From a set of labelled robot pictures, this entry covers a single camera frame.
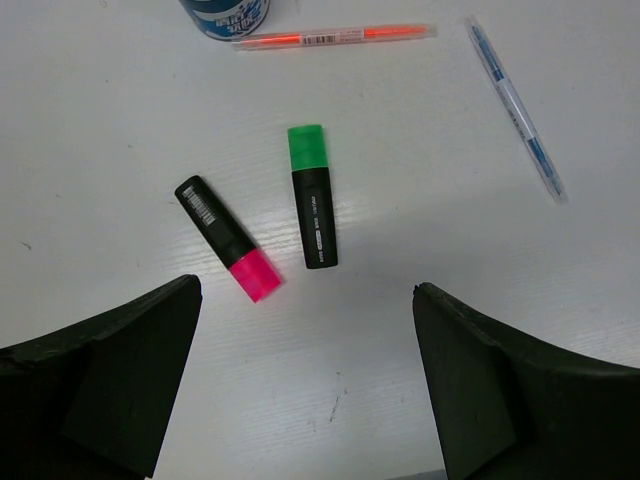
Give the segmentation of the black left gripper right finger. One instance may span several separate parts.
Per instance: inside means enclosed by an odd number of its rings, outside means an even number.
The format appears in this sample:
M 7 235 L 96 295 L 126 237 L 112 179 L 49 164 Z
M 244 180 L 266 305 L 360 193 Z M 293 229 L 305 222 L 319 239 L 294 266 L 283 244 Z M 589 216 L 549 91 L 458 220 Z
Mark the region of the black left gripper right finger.
M 517 330 L 423 283 L 413 316 L 451 479 L 635 479 L 639 372 Z

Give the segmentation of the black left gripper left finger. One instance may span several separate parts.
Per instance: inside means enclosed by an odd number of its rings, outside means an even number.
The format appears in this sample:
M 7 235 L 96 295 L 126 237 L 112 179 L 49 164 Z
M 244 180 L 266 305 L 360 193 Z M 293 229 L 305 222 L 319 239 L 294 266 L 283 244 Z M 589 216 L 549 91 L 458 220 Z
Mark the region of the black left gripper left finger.
M 2 478 L 152 478 L 201 304 L 199 278 L 183 275 L 2 348 Z

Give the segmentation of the pink cap black highlighter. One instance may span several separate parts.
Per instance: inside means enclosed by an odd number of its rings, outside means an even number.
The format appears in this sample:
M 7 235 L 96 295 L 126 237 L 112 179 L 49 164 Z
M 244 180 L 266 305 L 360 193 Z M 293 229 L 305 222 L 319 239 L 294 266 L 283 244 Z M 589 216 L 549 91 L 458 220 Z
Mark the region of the pink cap black highlighter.
M 282 284 L 266 255 L 200 176 L 192 176 L 174 191 L 198 231 L 236 282 L 257 303 Z

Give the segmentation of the green cap black highlighter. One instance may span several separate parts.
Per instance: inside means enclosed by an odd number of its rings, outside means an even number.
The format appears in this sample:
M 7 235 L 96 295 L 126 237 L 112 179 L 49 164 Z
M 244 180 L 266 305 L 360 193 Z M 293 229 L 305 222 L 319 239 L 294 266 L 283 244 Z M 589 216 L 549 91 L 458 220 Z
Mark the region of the green cap black highlighter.
M 338 244 L 323 128 L 292 127 L 287 137 L 306 267 L 314 270 L 337 266 Z

